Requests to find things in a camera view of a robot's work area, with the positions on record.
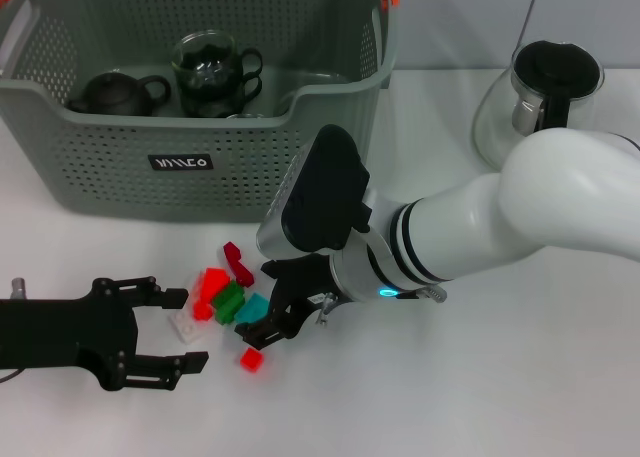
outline black kettle lid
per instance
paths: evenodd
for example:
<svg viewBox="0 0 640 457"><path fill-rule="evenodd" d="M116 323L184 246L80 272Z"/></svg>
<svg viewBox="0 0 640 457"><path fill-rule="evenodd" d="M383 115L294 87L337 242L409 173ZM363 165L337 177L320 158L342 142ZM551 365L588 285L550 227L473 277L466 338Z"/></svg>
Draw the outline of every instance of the black kettle lid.
<svg viewBox="0 0 640 457"><path fill-rule="evenodd" d="M598 62L569 43L533 42L520 50L513 68L520 81L535 92L562 93L569 99L592 94L601 77Z"/></svg>
<svg viewBox="0 0 640 457"><path fill-rule="evenodd" d="M87 85L84 99L93 104L116 105L131 99L138 90L138 81L128 75L109 72L98 75Z"/></svg>

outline blue indicator light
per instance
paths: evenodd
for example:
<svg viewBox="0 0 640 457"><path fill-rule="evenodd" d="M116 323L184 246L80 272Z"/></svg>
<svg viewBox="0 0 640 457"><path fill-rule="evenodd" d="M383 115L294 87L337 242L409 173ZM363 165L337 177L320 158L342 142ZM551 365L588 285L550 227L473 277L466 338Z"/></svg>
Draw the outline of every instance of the blue indicator light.
<svg viewBox="0 0 640 457"><path fill-rule="evenodd" d="M399 292L396 292L395 290L391 290L391 289L382 289L380 291L380 295L382 297L396 297L398 293Z"/></svg>

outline green block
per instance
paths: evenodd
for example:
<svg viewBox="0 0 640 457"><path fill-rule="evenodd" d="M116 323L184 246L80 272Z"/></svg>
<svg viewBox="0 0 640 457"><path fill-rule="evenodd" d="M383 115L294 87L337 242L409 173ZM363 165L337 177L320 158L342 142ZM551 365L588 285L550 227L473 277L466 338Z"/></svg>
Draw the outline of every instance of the green block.
<svg viewBox="0 0 640 457"><path fill-rule="evenodd" d="M213 298L213 308L218 310L224 304L226 304L234 295L241 295L244 298L244 288L242 288L235 280L232 280L222 292Z"/></svg>
<svg viewBox="0 0 640 457"><path fill-rule="evenodd" d="M221 325L230 324L238 311L244 307L244 293L233 294L218 310L216 311L216 321Z"/></svg>

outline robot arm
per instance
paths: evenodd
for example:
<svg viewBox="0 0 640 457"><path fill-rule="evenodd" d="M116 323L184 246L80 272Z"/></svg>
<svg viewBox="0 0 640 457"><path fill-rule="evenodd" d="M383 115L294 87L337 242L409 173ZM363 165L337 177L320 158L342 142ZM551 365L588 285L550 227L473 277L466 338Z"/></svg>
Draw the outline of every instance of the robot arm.
<svg viewBox="0 0 640 457"><path fill-rule="evenodd" d="M273 343L285 320L289 331L280 338L295 336L320 308L307 299L321 289L337 303L415 298L545 246L640 261L640 148L619 136L541 131L512 152L502 174L412 204L367 190L368 181L338 127L325 127L301 150L258 232L278 284L264 322L236 329L247 342ZM305 305L296 317L298 299ZM268 343L252 341L260 333Z"/></svg>

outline glass kettle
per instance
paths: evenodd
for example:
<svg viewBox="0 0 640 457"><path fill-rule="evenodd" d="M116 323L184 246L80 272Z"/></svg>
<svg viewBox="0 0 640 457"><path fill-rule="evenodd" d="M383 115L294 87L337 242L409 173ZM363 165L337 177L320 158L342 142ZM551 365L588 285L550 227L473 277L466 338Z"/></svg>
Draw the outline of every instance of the glass kettle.
<svg viewBox="0 0 640 457"><path fill-rule="evenodd" d="M590 128L593 97L603 83L600 63L575 44L542 40L521 46L476 112L478 153L501 170L513 148L534 132Z"/></svg>

